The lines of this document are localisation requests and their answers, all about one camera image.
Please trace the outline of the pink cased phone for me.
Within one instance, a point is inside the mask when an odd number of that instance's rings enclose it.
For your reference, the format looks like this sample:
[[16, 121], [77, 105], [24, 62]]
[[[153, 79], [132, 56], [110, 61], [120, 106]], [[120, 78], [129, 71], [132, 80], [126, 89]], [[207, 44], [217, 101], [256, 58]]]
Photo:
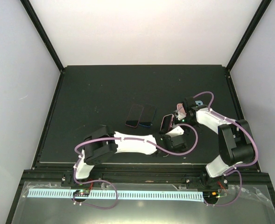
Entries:
[[185, 109], [184, 109], [182, 103], [179, 103], [179, 104], [176, 105], [176, 112], [177, 113], [185, 113]]

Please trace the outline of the light blue phone case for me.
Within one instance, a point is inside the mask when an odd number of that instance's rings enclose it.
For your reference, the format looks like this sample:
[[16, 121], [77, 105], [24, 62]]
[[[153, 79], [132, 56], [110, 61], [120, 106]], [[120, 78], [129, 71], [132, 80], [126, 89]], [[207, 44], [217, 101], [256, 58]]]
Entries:
[[203, 105], [203, 102], [202, 102], [202, 101], [200, 101], [200, 100], [195, 101], [195, 103], [196, 103], [196, 105], [197, 105], [197, 106], [201, 106], [201, 105]]

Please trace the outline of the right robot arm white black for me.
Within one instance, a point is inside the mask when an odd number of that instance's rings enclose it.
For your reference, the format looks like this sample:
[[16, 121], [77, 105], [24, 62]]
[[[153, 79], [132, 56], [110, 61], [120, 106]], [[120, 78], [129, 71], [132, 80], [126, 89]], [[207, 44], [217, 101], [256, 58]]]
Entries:
[[175, 116], [179, 123], [204, 125], [218, 135], [219, 155], [206, 165], [199, 178], [205, 189], [214, 188], [221, 176], [237, 167], [256, 163], [257, 146], [246, 120], [227, 118], [207, 105], [197, 105], [192, 97], [177, 104]]

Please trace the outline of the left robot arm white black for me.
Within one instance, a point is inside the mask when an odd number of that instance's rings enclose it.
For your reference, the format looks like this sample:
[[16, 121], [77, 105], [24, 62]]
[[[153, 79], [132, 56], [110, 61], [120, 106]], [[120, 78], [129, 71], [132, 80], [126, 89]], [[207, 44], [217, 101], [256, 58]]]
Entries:
[[187, 148], [184, 130], [176, 127], [165, 134], [138, 136], [115, 132], [111, 127], [103, 126], [87, 135], [84, 142], [75, 147], [79, 156], [71, 180], [77, 186], [84, 186], [94, 166], [106, 163], [115, 154], [153, 155], [160, 152], [160, 148], [180, 154]]

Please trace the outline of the blue phone black screen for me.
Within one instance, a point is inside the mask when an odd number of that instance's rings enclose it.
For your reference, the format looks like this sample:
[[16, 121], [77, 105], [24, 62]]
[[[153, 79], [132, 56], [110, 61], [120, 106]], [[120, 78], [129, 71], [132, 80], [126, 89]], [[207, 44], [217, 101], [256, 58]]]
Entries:
[[144, 127], [150, 127], [152, 125], [155, 112], [156, 112], [155, 105], [145, 104], [139, 120], [139, 125]]

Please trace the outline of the dark pink phone black screen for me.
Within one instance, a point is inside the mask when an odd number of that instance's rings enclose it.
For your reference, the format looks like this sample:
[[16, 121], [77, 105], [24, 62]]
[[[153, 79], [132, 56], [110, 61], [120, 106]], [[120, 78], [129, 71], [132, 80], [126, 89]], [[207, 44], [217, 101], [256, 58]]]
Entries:
[[173, 124], [173, 118], [174, 118], [173, 114], [168, 114], [163, 117], [162, 123], [161, 123], [161, 128], [160, 128], [160, 133], [166, 134], [170, 131], [172, 124]]

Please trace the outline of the black phone pink edge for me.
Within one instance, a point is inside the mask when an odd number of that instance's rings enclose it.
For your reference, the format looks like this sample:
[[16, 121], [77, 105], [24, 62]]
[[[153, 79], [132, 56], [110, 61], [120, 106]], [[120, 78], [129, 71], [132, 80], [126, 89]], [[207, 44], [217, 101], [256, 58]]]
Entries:
[[130, 108], [125, 125], [136, 128], [139, 124], [143, 109], [144, 107], [142, 105], [133, 104]]

